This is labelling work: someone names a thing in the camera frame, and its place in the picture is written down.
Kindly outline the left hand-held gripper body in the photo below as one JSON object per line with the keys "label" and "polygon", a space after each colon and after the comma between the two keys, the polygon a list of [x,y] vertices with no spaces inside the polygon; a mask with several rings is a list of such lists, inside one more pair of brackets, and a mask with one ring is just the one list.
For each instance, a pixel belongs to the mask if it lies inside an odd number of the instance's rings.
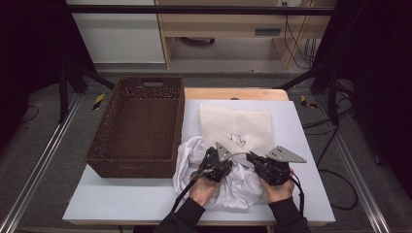
{"label": "left hand-held gripper body", "polygon": [[205,156],[197,171],[191,174],[194,180],[205,177],[211,182],[219,183],[226,177],[233,166],[232,153],[221,143],[206,150]]}

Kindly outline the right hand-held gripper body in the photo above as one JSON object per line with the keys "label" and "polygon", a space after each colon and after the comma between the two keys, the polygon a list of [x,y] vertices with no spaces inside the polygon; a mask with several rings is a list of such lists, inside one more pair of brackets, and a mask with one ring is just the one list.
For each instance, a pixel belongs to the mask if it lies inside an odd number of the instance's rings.
{"label": "right hand-held gripper body", "polygon": [[265,156],[254,159],[257,174],[269,185],[282,185],[291,176],[291,163],[306,163],[307,160],[282,146],[270,150]]}

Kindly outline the white garment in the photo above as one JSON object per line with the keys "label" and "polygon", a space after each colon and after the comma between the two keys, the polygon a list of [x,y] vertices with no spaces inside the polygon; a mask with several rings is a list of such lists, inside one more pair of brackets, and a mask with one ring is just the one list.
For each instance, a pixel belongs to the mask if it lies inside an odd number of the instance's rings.
{"label": "white garment", "polygon": [[254,166],[246,159],[246,153],[249,151],[246,142],[241,141],[238,135],[231,138],[221,135],[210,138],[195,136],[180,144],[173,176],[174,189],[178,194],[183,192],[190,182],[190,175],[199,167],[207,149],[215,149],[216,143],[220,143],[233,154],[233,165],[206,207],[246,210],[259,201],[263,187]]}

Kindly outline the cream drawstring bag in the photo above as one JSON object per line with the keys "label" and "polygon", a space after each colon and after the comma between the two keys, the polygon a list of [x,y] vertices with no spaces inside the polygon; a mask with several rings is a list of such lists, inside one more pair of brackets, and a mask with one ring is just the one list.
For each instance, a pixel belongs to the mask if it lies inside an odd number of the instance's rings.
{"label": "cream drawstring bag", "polygon": [[201,135],[215,147],[220,143],[232,159],[247,163],[246,153],[264,156],[274,148],[272,116],[267,110],[241,110],[201,104]]}

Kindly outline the brown wicker basket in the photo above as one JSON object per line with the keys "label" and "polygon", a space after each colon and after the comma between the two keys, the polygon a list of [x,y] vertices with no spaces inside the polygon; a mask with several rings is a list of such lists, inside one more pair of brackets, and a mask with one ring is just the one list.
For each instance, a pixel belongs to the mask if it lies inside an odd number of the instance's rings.
{"label": "brown wicker basket", "polygon": [[121,77],[88,150],[87,165],[102,178],[171,178],[185,103],[180,77]]}

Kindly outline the person's right hand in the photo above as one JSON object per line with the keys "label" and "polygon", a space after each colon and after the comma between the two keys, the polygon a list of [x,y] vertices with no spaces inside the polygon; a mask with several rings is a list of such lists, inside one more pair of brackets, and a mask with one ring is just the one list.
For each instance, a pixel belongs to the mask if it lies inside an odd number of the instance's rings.
{"label": "person's right hand", "polygon": [[294,183],[291,180],[286,181],[282,185],[270,185],[263,178],[260,178],[259,181],[266,192],[269,203],[279,202],[292,197]]}

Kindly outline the person's left hand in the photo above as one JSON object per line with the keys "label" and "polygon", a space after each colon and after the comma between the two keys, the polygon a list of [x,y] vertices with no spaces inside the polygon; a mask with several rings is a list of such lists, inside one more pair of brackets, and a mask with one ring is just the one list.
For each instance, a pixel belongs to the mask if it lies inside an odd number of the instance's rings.
{"label": "person's left hand", "polygon": [[205,206],[219,187],[220,183],[200,178],[189,190],[189,197],[198,205]]}

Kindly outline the black metal stand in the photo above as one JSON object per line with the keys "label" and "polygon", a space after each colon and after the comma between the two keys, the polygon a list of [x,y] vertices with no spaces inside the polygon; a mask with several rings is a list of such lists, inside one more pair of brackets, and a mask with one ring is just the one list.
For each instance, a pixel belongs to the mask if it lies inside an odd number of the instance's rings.
{"label": "black metal stand", "polygon": [[276,89],[288,90],[293,86],[308,80],[309,78],[314,78],[315,80],[310,86],[310,91],[313,94],[322,93],[326,87],[328,87],[328,98],[327,98],[327,116],[331,120],[333,125],[338,124],[338,113],[336,104],[336,93],[337,93],[337,73],[332,65],[321,64],[315,66],[308,70],[307,72],[299,75],[293,80],[276,86]]}
{"label": "black metal stand", "polygon": [[86,91],[86,83],[83,76],[89,77],[104,86],[113,89],[115,85],[112,82],[100,77],[96,71],[87,69],[78,63],[64,63],[58,72],[58,89],[60,101],[59,123],[62,123],[69,113],[67,83],[70,83],[77,93]]}

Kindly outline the light wooden desk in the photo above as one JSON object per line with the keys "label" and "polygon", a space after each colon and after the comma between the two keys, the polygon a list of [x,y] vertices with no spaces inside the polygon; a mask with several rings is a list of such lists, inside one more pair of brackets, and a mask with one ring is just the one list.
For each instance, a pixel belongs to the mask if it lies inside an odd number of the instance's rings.
{"label": "light wooden desk", "polygon": [[[337,0],[154,0],[158,6],[333,8]],[[302,41],[323,38],[329,16],[159,14],[163,51],[171,58],[176,38],[269,38],[288,69],[303,53]]]}

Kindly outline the dark curtain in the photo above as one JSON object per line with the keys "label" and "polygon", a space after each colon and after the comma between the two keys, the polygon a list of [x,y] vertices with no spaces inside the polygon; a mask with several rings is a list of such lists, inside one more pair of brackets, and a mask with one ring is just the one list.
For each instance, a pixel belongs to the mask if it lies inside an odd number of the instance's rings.
{"label": "dark curtain", "polygon": [[316,61],[353,26],[337,75],[353,83],[364,133],[412,198],[412,0],[337,0],[335,8],[345,13],[330,18]]}
{"label": "dark curtain", "polygon": [[66,0],[0,0],[0,147],[12,136],[36,90],[58,82],[58,55],[36,27],[43,22],[73,62],[96,69]]}

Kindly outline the black horizontal bar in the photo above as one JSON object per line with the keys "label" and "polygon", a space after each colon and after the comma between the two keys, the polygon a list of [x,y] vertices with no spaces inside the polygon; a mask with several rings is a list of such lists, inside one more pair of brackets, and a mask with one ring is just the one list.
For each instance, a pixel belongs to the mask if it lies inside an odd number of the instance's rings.
{"label": "black horizontal bar", "polygon": [[297,7],[234,7],[234,6],[130,6],[130,5],[68,5],[76,14],[186,14],[186,15],[273,15],[273,16],[333,16],[334,8]]}

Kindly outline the white cabinet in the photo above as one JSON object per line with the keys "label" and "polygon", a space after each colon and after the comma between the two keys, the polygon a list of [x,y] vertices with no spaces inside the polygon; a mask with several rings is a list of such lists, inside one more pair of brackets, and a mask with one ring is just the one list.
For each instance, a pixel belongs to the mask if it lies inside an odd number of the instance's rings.
{"label": "white cabinet", "polygon": [[73,14],[94,63],[164,63],[156,14]]}

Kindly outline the metal floor rail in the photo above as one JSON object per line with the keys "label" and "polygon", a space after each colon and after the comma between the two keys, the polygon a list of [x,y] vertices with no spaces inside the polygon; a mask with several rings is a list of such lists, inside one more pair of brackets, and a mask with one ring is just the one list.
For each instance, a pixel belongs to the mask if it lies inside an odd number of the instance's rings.
{"label": "metal floor rail", "polygon": [[362,208],[374,232],[392,233],[389,224],[384,218],[366,180],[361,174],[361,170],[357,166],[346,143],[338,131],[335,131],[334,142],[338,155],[340,156],[342,163],[351,179],[355,191],[358,194]]}
{"label": "metal floor rail", "polygon": [[14,233],[19,221],[21,220],[28,204],[30,203],[36,189],[38,188],[50,162],[52,161],[67,128],[69,127],[73,116],[78,110],[79,103],[83,98],[82,94],[75,94],[70,105],[67,116],[55,127],[55,130],[49,139],[47,146],[43,150],[36,166],[32,170],[24,187],[19,193],[14,205],[8,211],[8,214],[0,223],[0,233]]}

